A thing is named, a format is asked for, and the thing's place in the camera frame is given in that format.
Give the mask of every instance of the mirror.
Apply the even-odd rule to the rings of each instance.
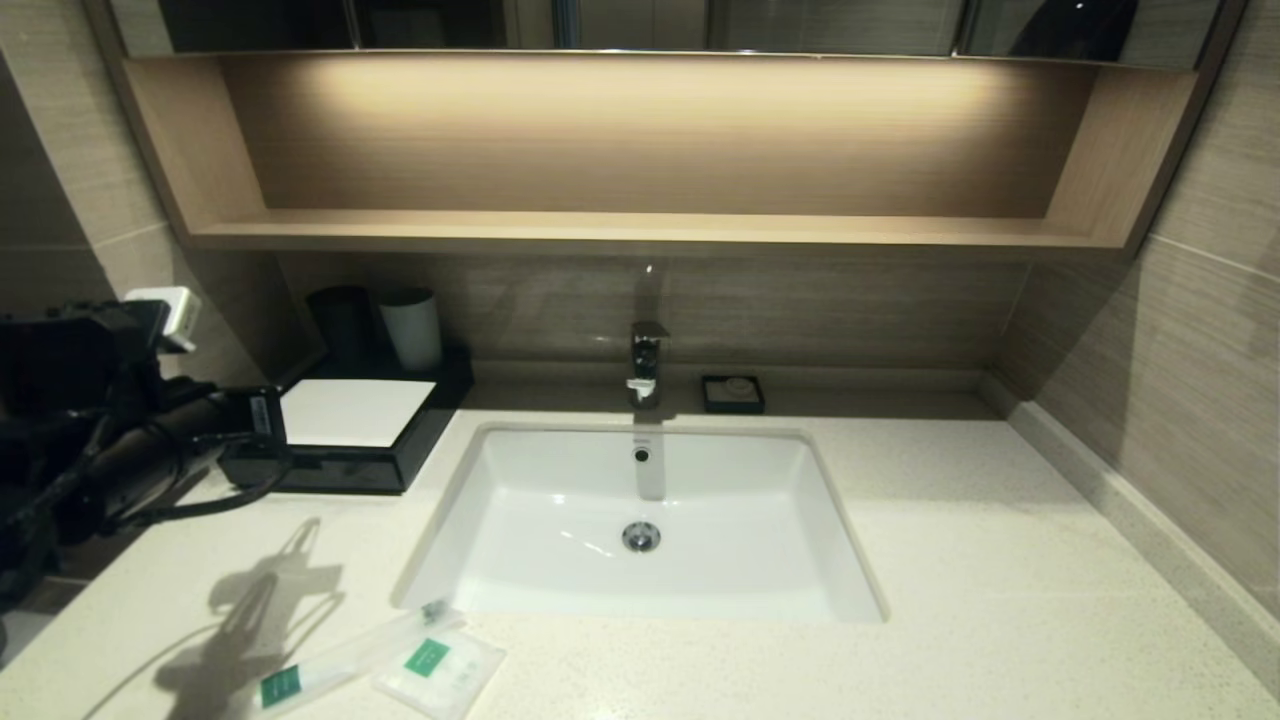
[[[975,0],[961,55],[1194,69],[1219,0]]]
[[[964,0],[110,0],[132,56],[333,49],[946,56]]]

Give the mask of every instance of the undermount sink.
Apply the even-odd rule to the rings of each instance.
[[[398,603],[882,623],[864,569],[799,437],[494,428],[467,450]]]

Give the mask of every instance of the white cup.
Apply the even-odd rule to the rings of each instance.
[[[421,372],[440,364],[440,316],[434,292],[422,287],[384,292],[378,296],[378,310],[401,368]]]

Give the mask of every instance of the green label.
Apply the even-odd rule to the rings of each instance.
[[[428,639],[417,648],[413,657],[408,659],[408,662],[406,662],[404,666],[424,678],[430,678],[435,666],[439,665],[448,653],[449,646]]]
[[[262,680],[262,708],[288,700],[302,692],[302,680],[298,679],[298,666],[291,665],[275,675]]]

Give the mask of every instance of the quartz countertop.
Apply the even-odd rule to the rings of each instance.
[[[1280,716],[1172,588],[980,401],[824,402],[840,411],[820,414],[855,416],[680,414],[667,425],[808,434],[887,623],[471,614],[467,632],[508,655],[468,717]],[[460,411],[402,497],[275,495],[148,530],[0,671],[0,717],[221,716],[244,682],[396,616],[397,585],[477,428],[632,421],[518,406]],[[214,474],[188,498],[228,492]],[[293,716],[420,717],[365,679]]]

